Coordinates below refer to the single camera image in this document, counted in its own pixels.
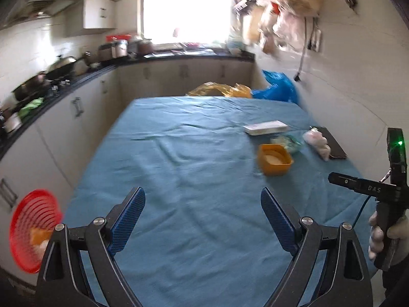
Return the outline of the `right gloved hand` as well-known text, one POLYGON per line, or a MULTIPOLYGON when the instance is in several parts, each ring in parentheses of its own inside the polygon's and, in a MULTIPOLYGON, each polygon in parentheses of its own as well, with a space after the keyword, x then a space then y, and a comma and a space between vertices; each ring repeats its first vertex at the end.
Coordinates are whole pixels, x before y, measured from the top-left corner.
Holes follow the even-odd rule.
POLYGON ((371 261, 374 261, 378 254, 383 251, 385 243, 385 236, 390 239, 397 239, 399 241, 398 248, 394 253, 391 265, 397 265, 408 256, 408 217, 402 216, 396 224, 391 226, 387 233, 378 225, 378 213, 374 211, 369 218, 369 225, 371 226, 371 234, 369 238, 368 255, 371 261))

